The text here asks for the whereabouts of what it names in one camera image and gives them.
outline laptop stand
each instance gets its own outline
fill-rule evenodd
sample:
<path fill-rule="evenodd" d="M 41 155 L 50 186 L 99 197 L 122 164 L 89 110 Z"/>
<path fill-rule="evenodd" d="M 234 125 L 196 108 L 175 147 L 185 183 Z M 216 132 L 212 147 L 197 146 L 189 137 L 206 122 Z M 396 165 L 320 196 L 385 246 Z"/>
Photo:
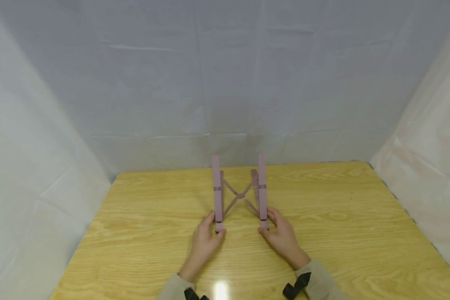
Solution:
<path fill-rule="evenodd" d="M 215 231 L 218 233 L 224 228 L 223 221 L 231 207 L 239 200 L 244 202 L 254 211 L 260 219 L 260 227 L 268 229 L 268 214 L 266 212 L 266 177 L 265 177 L 265 156 L 258 153 L 258 171 L 251 170 L 251 182 L 243 192 L 238 193 L 224 177 L 224 171 L 220 170 L 220 160 L 218 155 L 211 158 L 213 171 L 213 201 L 215 205 Z M 235 195 L 224 211 L 224 186 Z M 246 198 L 246 193 L 253 187 L 256 207 Z"/>

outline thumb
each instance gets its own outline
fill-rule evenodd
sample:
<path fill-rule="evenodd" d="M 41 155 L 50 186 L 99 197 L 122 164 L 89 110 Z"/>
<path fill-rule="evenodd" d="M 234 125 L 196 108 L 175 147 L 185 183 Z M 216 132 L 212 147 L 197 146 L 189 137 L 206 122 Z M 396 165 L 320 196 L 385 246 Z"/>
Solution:
<path fill-rule="evenodd" d="M 213 238 L 213 240 L 215 240 L 216 244 L 220 244 L 222 240 L 225 239 L 225 235 L 226 235 L 226 229 L 222 229 L 219 231 L 219 233 L 216 235 L 216 237 Z"/>
<path fill-rule="evenodd" d="M 271 237 L 271 232 L 263 227 L 258 227 L 258 232 L 265 238 L 265 240 L 269 240 Z"/>

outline table top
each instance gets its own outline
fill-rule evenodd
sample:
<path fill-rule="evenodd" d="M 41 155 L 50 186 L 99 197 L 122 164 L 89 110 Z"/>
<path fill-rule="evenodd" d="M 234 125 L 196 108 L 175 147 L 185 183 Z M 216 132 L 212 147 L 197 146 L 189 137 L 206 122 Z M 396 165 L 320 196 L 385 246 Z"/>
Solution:
<path fill-rule="evenodd" d="M 250 169 L 222 168 L 237 190 L 250 182 Z M 450 300 L 449 266 L 368 164 L 268 165 L 266 179 L 269 205 L 351 299 Z M 232 199 L 226 190 L 225 206 Z M 50 299 L 155 299 L 212 209 L 211 168 L 120 174 Z M 197 278 L 197 294 L 283 299 L 294 273 L 257 233 L 259 220 L 243 200 L 224 226 L 225 243 Z"/>

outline white sheet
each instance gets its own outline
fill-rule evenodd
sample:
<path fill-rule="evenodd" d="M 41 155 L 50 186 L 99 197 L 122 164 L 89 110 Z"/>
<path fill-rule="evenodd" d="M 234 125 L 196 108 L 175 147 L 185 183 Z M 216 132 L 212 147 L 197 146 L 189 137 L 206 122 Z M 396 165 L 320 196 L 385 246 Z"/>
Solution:
<path fill-rule="evenodd" d="M 369 160 L 450 28 L 450 0 L 0 0 L 109 174 Z"/>
<path fill-rule="evenodd" d="M 0 300 L 48 299 L 109 187 L 0 22 Z"/>
<path fill-rule="evenodd" d="M 372 164 L 450 264 L 450 35 Z"/>

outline wrist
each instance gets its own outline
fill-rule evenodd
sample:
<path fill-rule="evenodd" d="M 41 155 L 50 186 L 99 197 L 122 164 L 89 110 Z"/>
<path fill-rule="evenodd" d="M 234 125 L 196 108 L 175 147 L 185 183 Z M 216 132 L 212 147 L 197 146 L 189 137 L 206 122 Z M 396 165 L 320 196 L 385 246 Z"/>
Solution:
<path fill-rule="evenodd" d="M 202 267 L 203 263 L 199 262 L 199 260 L 194 259 L 193 257 L 188 257 L 183 266 L 181 266 L 178 276 L 188 282 L 194 282 Z"/>
<path fill-rule="evenodd" d="M 306 266 L 311 260 L 312 259 L 310 256 L 301 248 L 295 251 L 292 255 L 288 256 L 288 262 L 295 271 L 298 271 Z"/>

